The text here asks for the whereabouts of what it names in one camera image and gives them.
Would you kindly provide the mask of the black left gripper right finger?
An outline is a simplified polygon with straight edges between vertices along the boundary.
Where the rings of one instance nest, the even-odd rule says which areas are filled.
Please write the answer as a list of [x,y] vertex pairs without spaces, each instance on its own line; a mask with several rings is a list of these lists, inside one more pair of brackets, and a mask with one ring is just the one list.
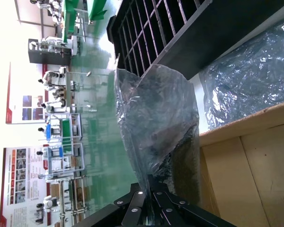
[[155,180],[153,175],[148,175],[151,192],[151,205],[156,227],[188,227],[185,221],[183,207],[188,202],[171,193],[167,184]]

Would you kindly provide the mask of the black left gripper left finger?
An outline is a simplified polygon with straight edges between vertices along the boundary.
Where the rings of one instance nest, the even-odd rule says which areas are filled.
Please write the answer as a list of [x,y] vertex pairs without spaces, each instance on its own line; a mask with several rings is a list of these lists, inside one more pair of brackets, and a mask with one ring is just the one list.
[[129,193],[116,199],[113,204],[120,208],[121,226],[144,227],[146,225],[146,193],[138,183],[131,184]]

